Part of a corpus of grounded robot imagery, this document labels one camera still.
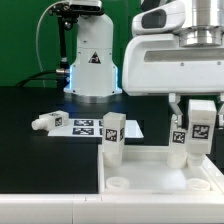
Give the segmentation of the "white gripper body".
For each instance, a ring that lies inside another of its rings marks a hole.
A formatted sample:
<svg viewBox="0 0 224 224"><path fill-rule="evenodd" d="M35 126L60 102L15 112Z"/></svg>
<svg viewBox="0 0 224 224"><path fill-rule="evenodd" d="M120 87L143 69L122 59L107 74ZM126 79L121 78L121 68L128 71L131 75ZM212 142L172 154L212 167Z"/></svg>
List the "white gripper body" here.
<svg viewBox="0 0 224 224"><path fill-rule="evenodd" d="M142 35L127 45L122 87L129 95L224 92L224 48L179 46L173 34Z"/></svg>

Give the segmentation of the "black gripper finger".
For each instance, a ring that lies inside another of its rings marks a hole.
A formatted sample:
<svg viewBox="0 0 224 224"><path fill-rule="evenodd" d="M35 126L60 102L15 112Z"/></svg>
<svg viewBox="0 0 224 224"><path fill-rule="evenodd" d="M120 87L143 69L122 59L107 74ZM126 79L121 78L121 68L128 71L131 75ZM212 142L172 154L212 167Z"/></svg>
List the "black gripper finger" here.
<svg viewBox="0 0 224 224"><path fill-rule="evenodd" d="M184 115L182 113L182 110L179 107L179 103L181 101L181 96L176 93L169 93L168 101L169 101L169 106L173 111L173 115L171 118L172 127L176 128L176 129L183 129L184 128Z"/></svg>
<svg viewBox="0 0 224 224"><path fill-rule="evenodd" d="M218 127L224 127L224 93L217 97L217 108Z"/></svg>

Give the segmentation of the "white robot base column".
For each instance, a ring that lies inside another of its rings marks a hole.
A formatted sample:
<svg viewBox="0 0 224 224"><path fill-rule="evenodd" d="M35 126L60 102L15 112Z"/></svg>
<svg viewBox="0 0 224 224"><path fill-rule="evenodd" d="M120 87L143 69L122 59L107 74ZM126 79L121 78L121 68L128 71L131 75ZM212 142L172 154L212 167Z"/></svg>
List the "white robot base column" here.
<svg viewBox="0 0 224 224"><path fill-rule="evenodd" d="M122 93L112 60L113 22L107 15L78 18L76 59L65 94L85 103L104 103Z"/></svg>

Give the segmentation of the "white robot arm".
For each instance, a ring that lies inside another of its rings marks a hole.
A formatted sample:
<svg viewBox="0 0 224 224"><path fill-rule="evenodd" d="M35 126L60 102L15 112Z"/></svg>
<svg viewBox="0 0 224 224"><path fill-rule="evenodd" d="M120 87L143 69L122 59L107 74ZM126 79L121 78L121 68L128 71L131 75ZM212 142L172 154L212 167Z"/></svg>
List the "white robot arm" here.
<svg viewBox="0 0 224 224"><path fill-rule="evenodd" d="M172 0L136 15L122 87L130 95L168 94L180 115L182 95L215 94L224 127L224 0Z"/></svg>

